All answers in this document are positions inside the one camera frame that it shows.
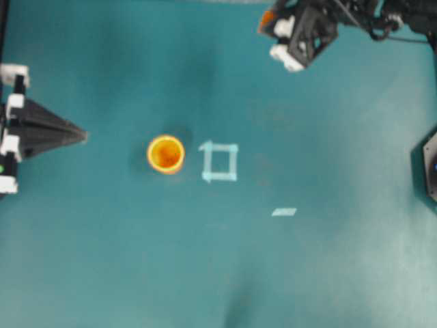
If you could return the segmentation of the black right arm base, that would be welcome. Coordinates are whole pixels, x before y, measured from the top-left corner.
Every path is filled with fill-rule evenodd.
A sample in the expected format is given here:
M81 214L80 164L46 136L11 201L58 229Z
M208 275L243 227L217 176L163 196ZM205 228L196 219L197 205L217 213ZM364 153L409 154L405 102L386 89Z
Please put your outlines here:
M410 152L414 196L436 214L436 126Z

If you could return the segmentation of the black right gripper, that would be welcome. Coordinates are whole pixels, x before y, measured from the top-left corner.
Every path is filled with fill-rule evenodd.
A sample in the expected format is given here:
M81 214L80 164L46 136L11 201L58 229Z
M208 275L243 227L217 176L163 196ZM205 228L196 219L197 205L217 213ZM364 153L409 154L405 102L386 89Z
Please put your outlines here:
M263 34L271 38L289 38L287 46L273 45L270 56L282 62L289 72L299 72L311 65L338 36L338 22L318 5L274 1L268 10L274 10L277 17Z

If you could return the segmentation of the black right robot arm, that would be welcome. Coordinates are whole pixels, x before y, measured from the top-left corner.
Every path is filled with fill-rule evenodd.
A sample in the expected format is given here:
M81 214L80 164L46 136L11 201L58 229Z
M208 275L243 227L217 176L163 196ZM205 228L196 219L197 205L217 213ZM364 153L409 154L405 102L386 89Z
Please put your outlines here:
M435 1L275 1L258 32L274 40L270 56L290 72L306 69L338 36L338 26L355 27L373 41L408 26L436 49Z

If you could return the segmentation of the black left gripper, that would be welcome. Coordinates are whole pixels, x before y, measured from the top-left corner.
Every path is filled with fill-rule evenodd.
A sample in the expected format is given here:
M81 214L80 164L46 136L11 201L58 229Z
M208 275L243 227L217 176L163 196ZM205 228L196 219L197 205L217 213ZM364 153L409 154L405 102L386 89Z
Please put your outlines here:
M29 68L1 64L1 85L13 92L1 103L1 195L18 193L18 164L54 149L86 142L87 131L25 97Z

